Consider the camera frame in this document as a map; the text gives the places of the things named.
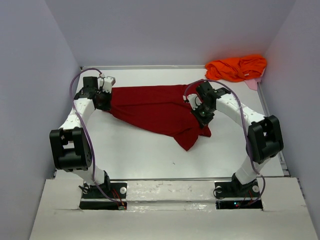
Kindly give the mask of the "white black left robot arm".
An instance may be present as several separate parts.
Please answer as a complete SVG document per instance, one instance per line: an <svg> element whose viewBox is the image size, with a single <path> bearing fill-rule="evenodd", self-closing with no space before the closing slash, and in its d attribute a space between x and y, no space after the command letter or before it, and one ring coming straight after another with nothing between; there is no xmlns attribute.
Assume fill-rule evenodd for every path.
<svg viewBox="0 0 320 240"><path fill-rule="evenodd" d="M112 88L116 79L100 75L83 78L83 87L71 96L72 109L65 122L49 133L55 168L73 173L107 193L111 191L110 177L96 165L95 152L89 131L88 120L96 110L111 109Z"/></svg>

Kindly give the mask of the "dark red t shirt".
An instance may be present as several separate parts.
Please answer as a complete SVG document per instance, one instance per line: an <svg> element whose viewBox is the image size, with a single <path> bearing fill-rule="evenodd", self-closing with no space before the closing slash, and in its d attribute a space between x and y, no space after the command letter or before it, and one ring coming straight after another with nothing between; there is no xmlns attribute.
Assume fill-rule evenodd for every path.
<svg viewBox="0 0 320 240"><path fill-rule="evenodd" d="M209 127L200 127L184 102L186 84L115 87L111 109L115 118L156 134L166 135L185 150L190 150L199 136L211 137Z"/></svg>

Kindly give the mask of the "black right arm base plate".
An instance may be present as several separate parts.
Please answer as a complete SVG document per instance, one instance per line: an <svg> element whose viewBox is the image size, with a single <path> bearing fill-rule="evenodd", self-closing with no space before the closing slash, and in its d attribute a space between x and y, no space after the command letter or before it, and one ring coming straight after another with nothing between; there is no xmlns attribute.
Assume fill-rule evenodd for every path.
<svg viewBox="0 0 320 240"><path fill-rule="evenodd" d="M230 181L218 181L214 183L213 196L216 198L217 210L238 210L238 209L263 209L260 199L260 188L258 181L249 183L240 190L230 188Z"/></svg>

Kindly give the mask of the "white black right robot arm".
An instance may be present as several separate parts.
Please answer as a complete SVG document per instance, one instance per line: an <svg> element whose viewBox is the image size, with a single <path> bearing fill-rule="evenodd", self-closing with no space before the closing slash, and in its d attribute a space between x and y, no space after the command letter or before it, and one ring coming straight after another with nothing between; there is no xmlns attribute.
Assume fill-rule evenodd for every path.
<svg viewBox="0 0 320 240"><path fill-rule="evenodd" d="M227 85L215 89L210 80L199 80L195 93L186 89L183 100L190 104L191 113L201 128L208 126L215 112L225 114L242 127L246 159L232 175L231 181L218 183L215 192L221 198L240 196L255 186L263 167L284 148L281 125L274 116L265 116L242 104Z"/></svg>

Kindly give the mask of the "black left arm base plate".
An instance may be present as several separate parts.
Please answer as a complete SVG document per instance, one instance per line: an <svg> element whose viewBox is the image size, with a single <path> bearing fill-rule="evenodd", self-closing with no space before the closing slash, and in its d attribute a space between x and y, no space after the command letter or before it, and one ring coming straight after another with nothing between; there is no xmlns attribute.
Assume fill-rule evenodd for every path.
<svg viewBox="0 0 320 240"><path fill-rule="evenodd" d="M81 210L110 210L122 211L127 209L128 184L123 181L111 181L110 190L105 185L88 185L86 182L79 185L81 197L79 208Z"/></svg>

